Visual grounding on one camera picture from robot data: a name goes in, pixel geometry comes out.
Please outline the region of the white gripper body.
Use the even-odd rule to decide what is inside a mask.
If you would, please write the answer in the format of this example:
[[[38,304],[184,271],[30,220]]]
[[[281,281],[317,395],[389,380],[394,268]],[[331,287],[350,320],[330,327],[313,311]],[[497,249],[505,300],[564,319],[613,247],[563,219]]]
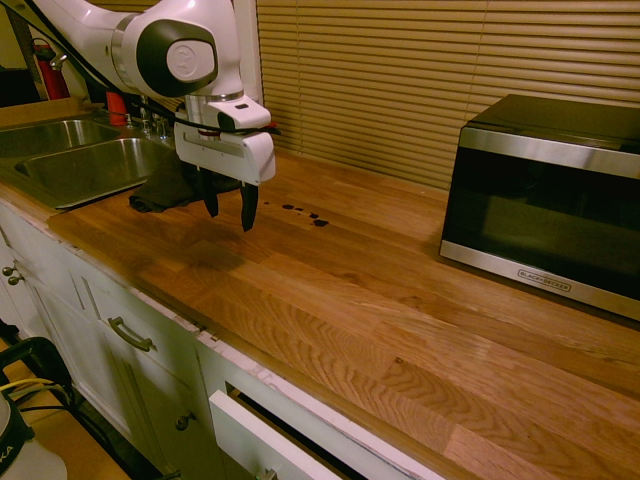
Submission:
[[[259,186],[276,173],[274,143],[268,133],[221,133],[205,140],[195,127],[178,124],[174,142],[183,162],[251,185]]]

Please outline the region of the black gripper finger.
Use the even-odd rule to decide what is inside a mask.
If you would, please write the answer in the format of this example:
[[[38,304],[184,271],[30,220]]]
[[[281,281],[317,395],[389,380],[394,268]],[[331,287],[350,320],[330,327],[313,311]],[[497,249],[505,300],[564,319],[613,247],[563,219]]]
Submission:
[[[199,184],[202,190],[202,198],[207,212],[211,217],[219,214],[219,204],[214,185],[213,172],[204,168],[199,168]]]
[[[258,201],[259,188],[256,185],[243,183],[240,187],[242,198],[241,223],[245,232],[251,230],[254,226]]]

